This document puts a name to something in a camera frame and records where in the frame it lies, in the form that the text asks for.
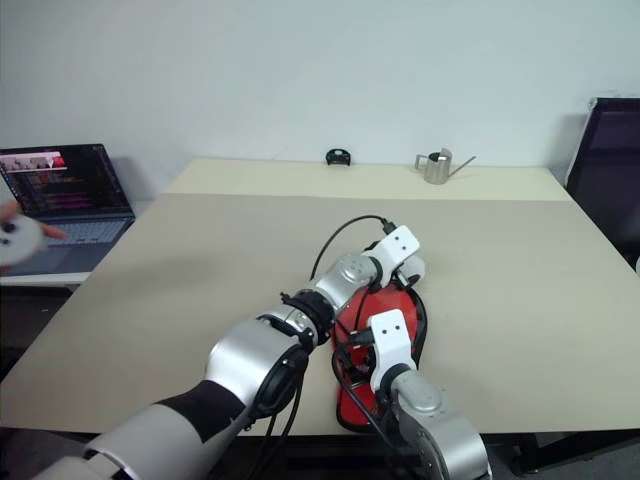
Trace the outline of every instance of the floor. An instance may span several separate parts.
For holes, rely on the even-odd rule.
[[[3,377],[17,361],[20,354],[46,326],[55,312],[64,304],[69,292],[61,290],[3,289],[0,303],[0,377]],[[2,448],[0,478],[23,480],[32,478],[51,463],[65,455],[82,453],[82,443],[44,431],[10,430],[0,428]],[[510,480],[515,477],[508,468],[513,457],[510,447],[491,447],[490,462],[494,478]],[[385,478],[383,472],[342,472],[342,478]],[[308,480],[336,477],[335,471],[305,471],[297,475],[290,472],[286,478],[304,477]],[[244,478],[237,474],[225,474],[222,478]],[[531,477],[536,480],[638,480],[640,479],[640,445],[634,445],[590,461],[581,461]]]

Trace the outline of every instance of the red shoe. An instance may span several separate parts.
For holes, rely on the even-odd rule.
[[[339,322],[336,322],[332,335],[334,350],[337,343],[346,341],[349,332],[367,328],[367,319],[371,315],[394,308],[402,310],[412,342],[411,356],[417,365],[427,334],[426,312],[420,297],[412,288],[403,290],[396,283],[391,283],[376,293],[363,291],[354,297],[338,318]],[[341,359],[342,376],[347,383],[351,383],[353,392],[373,416],[379,418],[381,412],[369,385],[371,373],[375,368],[373,348],[349,346],[346,351],[346,358]],[[336,417],[338,423],[348,430],[373,431],[358,406],[342,387],[338,387]]]

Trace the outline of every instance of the black cable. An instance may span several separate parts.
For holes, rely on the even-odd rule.
[[[380,438],[385,443],[385,445],[387,445],[387,447],[389,447],[391,451],[395,453],[396,447],[391,442],[391,439],[387,436],[386,433],[384,433],[384,431],[382,430],[382,428],[380,427],[376,419],[373,418],[373,415],[371,414],[371,412],[362,403],[362,400],[360,400],[358,396],[355,394],[355,392],[351,388],[351,385],[348,385],[344,377],[342,376],[342,373],[340,372],[340,365],[338,364],[338,355],[337,355],[342,348],[343,348],[342,345],[338,345],[336,349],[333,351],[333,354],[331,355],[331,368],[333,369],[333,374],[335,375],[336,380],[338,380],[338,383],[340,384],[340,386],[344,389],[347,395],[349,395],[349,398],[353,400],[353,403],[356,404],[358,409],[362,412],[362,414],[365,416],[367,421],[371,424],[375,432],[380,436]]]
[[[258,450],[258,454],[256,455],[256,461],[253,464],[253,468],[249,472],[249,475],[247,475],[247,478],[251,478],[253,475],[255,475],[256,471],[258,470],[258,465],[260,465],[264,461],[265,450],[267,448],[267,445],[269,444],[269,440],[271,440],[271,434],[273,433],[273,427],[276,424],[276,418],[278,418],[277,413],[271,415],[271,420],[269,420],[267,432],[264,434],[264,440],[262,440],[260,449]]]
[[[273,462],[274,458],[276,457],[276,453],[282,448],[282,445],[284,444],[287,436],[289,435],[289,432],[291,431],[293,422],[296,419],[296,414],[298,413],[300,398],[302,397],[302,381],[303,377],[300,377],[300,382],[298,383],[298,387],[296,388],[296,396],[293,400],[293,406],[291,407],[289,418],[287,419],[287,423],[285,424],[280,437],[276,441],[275,445],[271,448],[271,450],[269,450],[269,452],[264,456],[262,461],[254,466],[253,470],[247,477],[247,480],[258,480],[262,475],[264,475],[266,470],[271,465],[271,462]]]
[[[316,261],[313,264],[313,268],[311,269],[311,275],[309,276],[309,280],[313,280],[313,277],[316,276],[316,271],[318,270],[318,264],[320,263],[320,260],[322,259],[324,252],[327,251],[327,248],[329,248],[329,245],[331,245],[331,242],[333,242],[333,240],[340,234],[340,232],[353,223],[359,222],[360,220],[367,220],[367,219],[378,220],[380,221],[380,223],[382,223],[383,226],[389,223],[386,218],[383,218],[380,215],[361,215],[359,217],[352,218],[351,220],[348,220],[342,225],[340,225],[340,227],[338,227],[338,229],[335,232],[333,232],[333,234],[329,237],[329,239],[325,242],[325,244],[320,249],[320,253],[318,253],[318,256],[316,257]]]
[[[354,330],[359,330],[360,328],[360,316],[362,315],[362,308],[364,307],[364,302],[369,296],[369,290],[366,290],[360,299],[360,305],[358,305],[358,310],[356,312],[356,322]]]

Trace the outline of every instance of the laptop screen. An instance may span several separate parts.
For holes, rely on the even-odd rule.
[[[640,254],[640,99],[599,99],[567,190],[623,255]]]
[[[32,217],[131,212],[102,145],[0,150],[0,171]]]

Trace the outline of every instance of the small black device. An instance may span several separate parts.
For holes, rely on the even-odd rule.
[[[334,148],[326,155],[327,165],[351,165],[351,154],[344,148]]]
[[[631,264],[640,255],[640,98],[598,98],[566,188]]]

